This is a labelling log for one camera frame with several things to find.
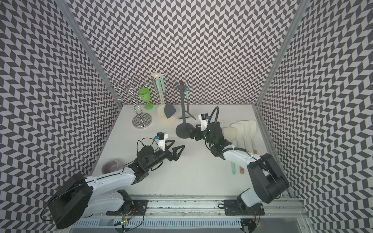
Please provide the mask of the cream spatula wooden handle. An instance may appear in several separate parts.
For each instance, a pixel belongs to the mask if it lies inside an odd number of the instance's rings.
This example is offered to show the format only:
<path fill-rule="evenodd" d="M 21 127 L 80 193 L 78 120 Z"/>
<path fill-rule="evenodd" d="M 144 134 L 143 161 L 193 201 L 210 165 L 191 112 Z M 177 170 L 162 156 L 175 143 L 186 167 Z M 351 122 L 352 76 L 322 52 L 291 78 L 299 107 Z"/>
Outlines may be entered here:
<path fill-rule="evenodd" d="M 240 139 L 243 137 L 244 133 L 244 126 L 239 123 L 233 123 L 231 124 L 231 128 L 235 129 L 233 130 L 234 133 L 232 133 L 232 138 L 235 139 L 237 147 L 240 147 Z M 236 174 L 236 165 L 235 163 L 231 162 L 232 167 L 232 173 Z M 244 174 L 244 168 L 240 167 L 240 174 Z"/>
<path fill-rule="evenodd" d="M 257 149 L 256 149 L 256 145 L 255 145 L 255 140 L 254 140 L 254 136 L 255 136 L 256 131 L 257 131 L 257 123 L 256 123 L 255 120 L 248 120 L 247 122 L 249 123 L 249 126 L 250 126 L 248 136 L 250 137 L 254 154 L 258 154 Z"/>

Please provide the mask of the cream spatula mint handle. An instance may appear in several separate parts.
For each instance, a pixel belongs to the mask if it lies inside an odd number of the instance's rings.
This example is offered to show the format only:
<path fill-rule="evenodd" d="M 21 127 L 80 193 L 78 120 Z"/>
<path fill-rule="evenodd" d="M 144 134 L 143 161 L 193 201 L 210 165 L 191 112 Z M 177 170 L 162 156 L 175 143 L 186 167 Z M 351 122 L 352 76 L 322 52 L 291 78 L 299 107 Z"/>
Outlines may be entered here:
<path fill-rule="evenodd" d="M 236 139 L 237 129 L 233 127 L 224 127 L 222 131 L 224 138 L 233 144 Z M 233 175 L 236 174 L 236 165 L 233 162 L 231 163 L 231 171 Z"/>

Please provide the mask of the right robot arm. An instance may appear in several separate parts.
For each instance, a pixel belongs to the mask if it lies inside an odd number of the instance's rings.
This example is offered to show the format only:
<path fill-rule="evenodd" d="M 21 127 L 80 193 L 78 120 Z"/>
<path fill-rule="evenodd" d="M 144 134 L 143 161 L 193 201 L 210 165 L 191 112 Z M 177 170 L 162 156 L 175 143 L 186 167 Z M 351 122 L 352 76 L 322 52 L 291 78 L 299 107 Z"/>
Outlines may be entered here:
<path fill-rule="evenodd" d="M 215 107 L 210 115 L 199 115 L 201 124 L 190 130 L 190 138 L 203 140 L 215 157 L 247 168 L 252 186 L 238 195 L 240 205 L 252 207 L 258 203 L 271 203 L 289 188 L 285 174 L 272 155 L 249 153 L 225 139 L 217 121 L 219 110 Z"/>

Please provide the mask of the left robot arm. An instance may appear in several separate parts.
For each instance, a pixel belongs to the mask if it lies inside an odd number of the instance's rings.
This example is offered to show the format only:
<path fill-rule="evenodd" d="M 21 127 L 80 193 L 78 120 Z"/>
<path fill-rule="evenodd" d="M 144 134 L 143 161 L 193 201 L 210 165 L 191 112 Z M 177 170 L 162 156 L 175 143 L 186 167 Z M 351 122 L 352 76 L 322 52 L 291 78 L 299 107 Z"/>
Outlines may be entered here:
<path fill-rule="evenodd" d="M 84 177 L 77 173 L 70 177 L 47 202 L 56 228 L 66 229 L 84 216 L 128 213 L 132 199 L 124 187 L 144 180 L 165 159 L 177 161 L 185 146 L 174 147 L 174 143 L 174 140 L 161 140 L 156 150 L 143 146 L 134 161 L 108 174 Z"/>

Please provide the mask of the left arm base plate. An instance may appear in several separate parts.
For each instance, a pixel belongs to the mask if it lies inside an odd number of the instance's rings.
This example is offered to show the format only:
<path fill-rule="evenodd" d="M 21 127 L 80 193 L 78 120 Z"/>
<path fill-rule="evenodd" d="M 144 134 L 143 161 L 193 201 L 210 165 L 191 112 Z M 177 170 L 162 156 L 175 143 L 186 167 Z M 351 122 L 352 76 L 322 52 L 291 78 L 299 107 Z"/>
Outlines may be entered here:
<path fill-rule="evenodd" d="M 125 201 L 118 210 L 116 211 L 107 211 L 107 216 L 122 216 L 122 215 L 129 215 L 129 216 L 142 216 L 146 214 L 146 210 L 148 207 L 148 200 L 133 200 L 133 201 Z"/>

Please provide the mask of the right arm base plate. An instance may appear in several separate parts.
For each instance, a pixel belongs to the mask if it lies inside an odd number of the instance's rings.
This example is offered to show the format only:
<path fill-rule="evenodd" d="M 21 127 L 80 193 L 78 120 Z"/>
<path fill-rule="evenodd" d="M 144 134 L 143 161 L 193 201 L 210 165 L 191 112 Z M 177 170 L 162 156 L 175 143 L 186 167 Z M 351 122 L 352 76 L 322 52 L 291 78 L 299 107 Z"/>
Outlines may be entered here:
<path fill-rule="evenodd" d="M 261 203 L 247 207 L 243 202 L 238 200 L 224 200 L 224 211 L 226 216 L 263 216 L 265 215 L 264 207 Z"/>

